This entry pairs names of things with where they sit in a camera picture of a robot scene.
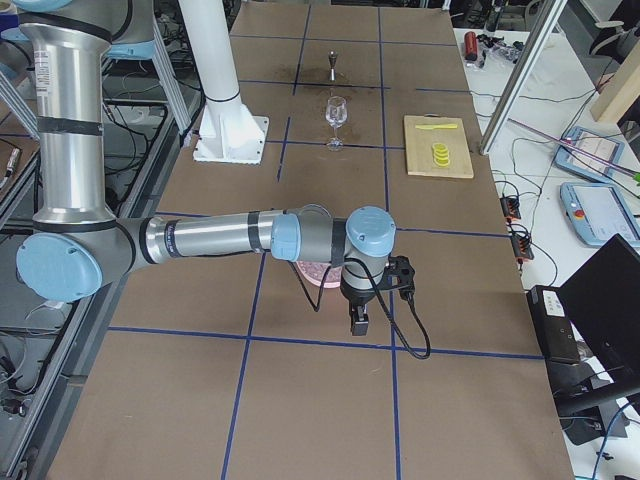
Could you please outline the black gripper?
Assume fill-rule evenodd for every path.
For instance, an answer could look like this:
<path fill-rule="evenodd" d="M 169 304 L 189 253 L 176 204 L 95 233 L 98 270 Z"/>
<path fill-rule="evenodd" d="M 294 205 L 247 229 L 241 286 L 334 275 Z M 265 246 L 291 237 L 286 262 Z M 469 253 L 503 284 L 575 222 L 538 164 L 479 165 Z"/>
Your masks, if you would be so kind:
<path fill-rule="evenodd" d="M 340 291 L 349 303 L 351 335 L 366 336 L 369 327 L 369 316 L 366 305 L 375 297 L 374 290 L 357 289 L 350 284 L 341 284 Z"/>

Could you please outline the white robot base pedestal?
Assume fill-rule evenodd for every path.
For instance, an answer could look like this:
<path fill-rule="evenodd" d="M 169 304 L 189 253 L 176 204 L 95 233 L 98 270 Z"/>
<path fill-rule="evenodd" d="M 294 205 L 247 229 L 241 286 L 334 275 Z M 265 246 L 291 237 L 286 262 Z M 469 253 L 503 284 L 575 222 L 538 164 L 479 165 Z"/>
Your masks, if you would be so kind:
<path fill-rule="evenodd" d="M 206 104 L 194 159 L 257 165 L 261 162 L 269 119 L 254 116 L 244 104 L 223 3 L 179 3 Z"/>

